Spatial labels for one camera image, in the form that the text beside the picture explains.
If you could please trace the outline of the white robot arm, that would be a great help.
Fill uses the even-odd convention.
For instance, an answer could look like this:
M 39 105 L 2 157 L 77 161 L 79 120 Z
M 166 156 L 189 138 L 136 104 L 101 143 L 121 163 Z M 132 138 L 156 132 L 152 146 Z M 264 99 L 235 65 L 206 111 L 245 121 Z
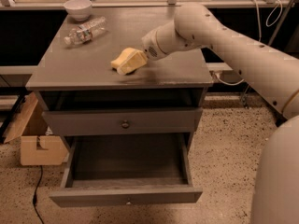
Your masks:
M 176 51 L 207 47 L 287 121 L 268 139 L 256 175 L 250 224 L 299 224 L 299 60 L 231 30 L 200 4 L 176 8 L 174 19 L 125 49 L 111 65 L 126 75 Z

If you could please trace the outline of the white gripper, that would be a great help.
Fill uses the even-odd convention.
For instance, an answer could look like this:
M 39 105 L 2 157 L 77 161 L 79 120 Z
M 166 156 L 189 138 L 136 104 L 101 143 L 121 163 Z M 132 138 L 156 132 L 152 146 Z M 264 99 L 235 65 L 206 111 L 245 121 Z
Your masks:
M 144 66 L 148 58 L 156 61 L 173 52 L 187 49 L 186 40 L 176 32 L 175 24 L 172 21 L 151 30 L 142 37 L 141 41 L 143 50 L 147 56 L 137 49 L 124 49 L 121 52 L 121 63 L 125 64 L 117 69 L 120 75 L 130 74 Z

